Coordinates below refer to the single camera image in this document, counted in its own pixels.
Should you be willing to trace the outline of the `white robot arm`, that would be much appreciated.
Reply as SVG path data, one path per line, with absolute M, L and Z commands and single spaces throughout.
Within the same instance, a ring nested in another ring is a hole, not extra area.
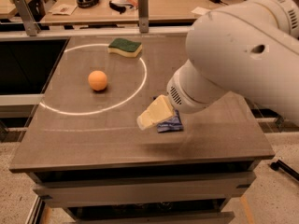
M 201 111 L 228 91 L 298 124 L 298 18 L 292 0 L 247 0 L 202 15 L 187 33 L 186 63 L 137 118 L 139 128 Z

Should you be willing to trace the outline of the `yellow foam padded gripper finger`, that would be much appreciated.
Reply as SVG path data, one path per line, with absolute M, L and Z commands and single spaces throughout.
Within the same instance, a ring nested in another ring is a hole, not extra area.
M 169 98 L 160 95 L 137 117 L 136 121 L 141 130 L 146 130 L 174 116 L 174 107 L 171 105 Z

